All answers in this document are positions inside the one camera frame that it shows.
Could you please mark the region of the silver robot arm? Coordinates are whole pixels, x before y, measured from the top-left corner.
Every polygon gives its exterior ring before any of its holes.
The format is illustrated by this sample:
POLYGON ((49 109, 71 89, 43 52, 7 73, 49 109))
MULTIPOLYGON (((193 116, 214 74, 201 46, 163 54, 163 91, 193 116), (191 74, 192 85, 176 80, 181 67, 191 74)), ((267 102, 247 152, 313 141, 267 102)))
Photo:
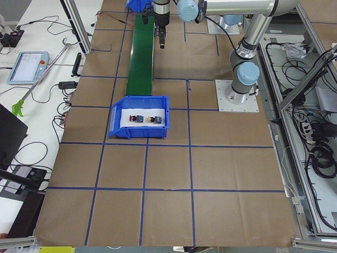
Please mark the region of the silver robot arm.
POLYGON ((256 84, 260 69, 252 59, 272 17, 280 16, 296 7, 298 1, 178 1, 177 12, 184 22, 201 22, 209 15, 252 14, 253 18, 238 47, 230 56, 234 78, 226 88, 226 99, 236 105, 245 103, 256 84))
POLYGON ((170 22, 170 0, 153 1, 155 24, 158 29, 160 48, 165 48, 166 26, 170 22))

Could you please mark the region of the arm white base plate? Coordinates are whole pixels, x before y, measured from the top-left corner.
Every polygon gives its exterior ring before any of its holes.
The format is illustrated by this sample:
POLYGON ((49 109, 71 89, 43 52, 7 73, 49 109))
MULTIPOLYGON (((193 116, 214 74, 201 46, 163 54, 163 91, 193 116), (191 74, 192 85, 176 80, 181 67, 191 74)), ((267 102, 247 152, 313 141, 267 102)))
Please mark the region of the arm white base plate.
MULTIPOLYGON (((224 28, 229 35, 239 35, 239 23, 241 22, 242 15, 231 14, 231 15, 210 15, 210 19, 215 21, 220 27, 224 28)), ((207 20, 207 28, 209 34, 225 34, 223 30, 215 23, 207 20)))
POLYGON ((218 109, 230 113, 258 113, 259 107, 254 88, 247 94, 235 93, 232 80, 215 80, 218 109))

